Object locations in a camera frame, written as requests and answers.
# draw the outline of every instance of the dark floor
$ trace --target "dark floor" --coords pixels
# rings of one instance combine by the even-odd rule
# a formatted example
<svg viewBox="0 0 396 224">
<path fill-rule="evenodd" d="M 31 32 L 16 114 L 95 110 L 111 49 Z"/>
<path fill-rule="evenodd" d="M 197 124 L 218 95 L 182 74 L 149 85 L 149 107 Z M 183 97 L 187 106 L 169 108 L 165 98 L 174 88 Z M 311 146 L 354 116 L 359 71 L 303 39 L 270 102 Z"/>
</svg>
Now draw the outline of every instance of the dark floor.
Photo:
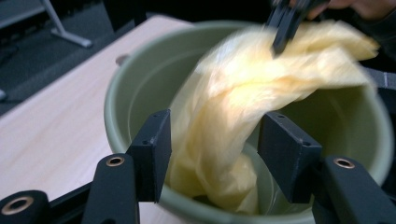
<svg viewBox="0 0 396 224">
<path fill-rule="evenodd" d="M 0 8 L 8 2 L 0 1 Z M 6 21 L 2 17 L 0 24 L 5 24 L 1 19 Z M 131 21 L 114 32 L 103 3 L 92 1 L 61 18 L 66 31 L 92 41 L 92 47 L 85 49 L 52 35 L 50 29 L 54 25 L 48 18 L 31 19 L 34 20 L 23 31 L 1 36 L 0 90 L 7 99 L 0 102 L 0 116 L 134 28 Z"/>
</svg>

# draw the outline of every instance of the metal grommet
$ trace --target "metal grommet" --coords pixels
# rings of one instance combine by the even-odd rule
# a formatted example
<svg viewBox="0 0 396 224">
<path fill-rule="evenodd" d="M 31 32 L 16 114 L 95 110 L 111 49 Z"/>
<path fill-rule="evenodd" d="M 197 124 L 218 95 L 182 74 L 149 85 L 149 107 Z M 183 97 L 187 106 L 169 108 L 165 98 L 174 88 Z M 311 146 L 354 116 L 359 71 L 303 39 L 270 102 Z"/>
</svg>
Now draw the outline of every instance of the metal grommet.
<svg viewBox="0 0 396 224">
<path fill-rule="evenodd" d="M 30 196 L 21 196 L 7 203 L 2 209 L 3 215 L 9 216 L 17 214 L 28 208 L 35 199 Z"/>
<path fill-rule="evenodd" d="M 341 166 L 341 167 L 346 168 L 346 169 L 353 169 L 353 168 L 355 168 L 355 164 L 353 164 L 353 162 L 347 161 L 347 160 L 345 160 L 345 159 L 336 158 L 336 159 L 333 160 L 333 162 L 334 162 L 336 165 Z"/>
<path fill-rule="evenodd" d="M 125 159 L 123 157 L 113 157 L 106 161 L 107 166 L 119 166 L 123 164 Z"/>
</svg>

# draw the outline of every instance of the wooden table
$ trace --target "wooden table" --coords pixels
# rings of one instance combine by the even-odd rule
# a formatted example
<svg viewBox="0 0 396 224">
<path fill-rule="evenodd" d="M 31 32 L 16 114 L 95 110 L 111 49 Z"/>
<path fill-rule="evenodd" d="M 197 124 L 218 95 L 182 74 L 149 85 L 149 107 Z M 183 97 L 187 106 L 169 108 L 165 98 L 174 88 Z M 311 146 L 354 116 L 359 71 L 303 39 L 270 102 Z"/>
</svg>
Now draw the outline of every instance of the wooden table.
<svg viewBox="0 0 396 224">
<path fill-rule="evenodd" d="M 118 66 L 150 40 L 191 26 L 153 17 L 0 118 L 0 199 L 38 189 L 52 201 L 93 179 L 111 154 L 104 104 Z M 140 204 L 141 223 L 182 223 L 158 204 Z"/>
</svg>

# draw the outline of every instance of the plastic bag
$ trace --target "plastic bag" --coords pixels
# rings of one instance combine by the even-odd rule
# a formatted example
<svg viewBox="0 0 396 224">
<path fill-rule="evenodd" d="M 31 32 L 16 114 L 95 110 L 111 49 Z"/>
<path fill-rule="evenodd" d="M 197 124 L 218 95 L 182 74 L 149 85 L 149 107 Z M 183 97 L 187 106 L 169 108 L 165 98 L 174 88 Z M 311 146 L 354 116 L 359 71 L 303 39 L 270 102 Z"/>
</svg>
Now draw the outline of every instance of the plastic bag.
<svg viewBox="0 0 396 224">
<path fill-rule="evenodd" d="M 166 182 L 172 189 L 256 214 L 256 174 L 241 151 L 263 114 L 319 88 L 375 89 L 355 61 L 374 57 L 378 45 L 344 23 L 303 24 L 276 58 L 274 38 L 273 29 L 248 27 L 198 62 L 170 106 L 173 153 Z"/>
</svg>

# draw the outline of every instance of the crumpled plastic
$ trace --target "crumpled plastic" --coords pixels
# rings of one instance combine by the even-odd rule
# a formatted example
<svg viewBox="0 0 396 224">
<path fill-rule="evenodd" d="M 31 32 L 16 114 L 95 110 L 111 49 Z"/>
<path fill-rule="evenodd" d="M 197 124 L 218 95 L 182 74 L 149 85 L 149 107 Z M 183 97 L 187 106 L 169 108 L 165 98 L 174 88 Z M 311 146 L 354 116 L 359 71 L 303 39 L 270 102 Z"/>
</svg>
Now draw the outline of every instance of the crumpled plastic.
<svg viewBox="0 0 396 224">
<path fill-rule="evenodd" d="M 257 176 L 241 152 L 263 114 L 317 89 L 365 85 L 375 91 L 356 61 L 373 58 L 378 45 L 349 25 L 304 23 L 277 57 L 271 50 L 275 34 L 251 26 L 228 36 L 181 87 L 170 106 L 171 189 L 191 198 L 206 195 L 227 211 L 256 214 Z"/>
</svg>

